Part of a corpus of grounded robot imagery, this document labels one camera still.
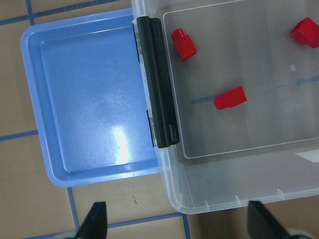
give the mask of black hinge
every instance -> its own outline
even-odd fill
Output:
[[[177,144],[179,136],[161,22],[158,18],[142,16],[137,18],[137,25],[157,146],[165,148]]]

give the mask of clear plastic container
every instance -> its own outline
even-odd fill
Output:
[[[132,3],[135,18],[162,23],[180,137],[157,149],[171,204],[195,214],[319,194],[319,50],[289,36],[307,16],[319,23],[319,1]],[[185,62],[177,28],[197,48]],[[213,99],[238,86],[248,101],[218,111]]]

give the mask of tile floor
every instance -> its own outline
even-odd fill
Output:
[[[248,238],[246,208],[186,216],[166,202],[158,174],[75,188],[47,178],[19,41],[30,24],[130,7],[129,0],[0,1],[0,238],[74,231],[93,202],[107,201],[108,238]],[[266,205],[288,228],[319,238],[319,197]]]

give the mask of dark mark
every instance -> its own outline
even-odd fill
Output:
[[[313,76],[309,80],[306,79],[298,79],[296,80],[297,86],[300,87],[300,85],[305,84],[305,83],[310,83],[310,82],[316,82],[319,81],[319,76]]]
[[[209,102],[209,101],[214,101],[214,99],[218,96],[208,96],[208,97],[202,97],[202,98],[197,98],[194,100],[191,100],[190,103],[192,105],[196,105],[196,104],[200,104],[200,103],[205,103],[205,102]]]
[[[138,203],[136,202],[135,197],[134,197],[133,194],[132,194],[132,198],[133,198],[133,200],[134,200],[134,203],[137,205]]]

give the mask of beige floor tile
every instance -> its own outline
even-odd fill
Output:
[[[38,136],[0,142],[1,238],[74,230],[66,189],[47,178]]]
[[[319,196],[265,204],[287,229],[309,232],[319,238]],[[247,208],[189,215],[192,239],[247,239]]]
[[[189,215],[188,223],[191,238],[248,239],[246,217],[246,208]]]
[[[165,199],[159,174],[74,187],[73,195],[80,223],[98,201],[106,201],[109,223],[175,212]]]
[[[185,239],[182,217],[108,230],[107,239]]]
[[[96,13],[101,13],[106,11],[113,11],[113,10],[118,10],[118,9],[123,9],[128,7],[132,7],[131,0],[119,0],[119,1],[100,4],[96,6],[67,11],[67,12],[63,12],[59,14],[39,17],[35,19],[35,23],[39,24],[39,23],[45,23],[50,21],[63,20],[63,19],[68,19],[68,18],[73,18],[78,16],[86,16],[86,15],[91,15],[91,14],[96,14]]]
[[[87,1],[90,0],[31,0],[31,5],[33,13],[36,13]]]
[[[25,0],[0,0],[0,20],[24,15],[28,15]]]
[[[0,26],[0,136],[35,130],[20,38],[28,21]]]

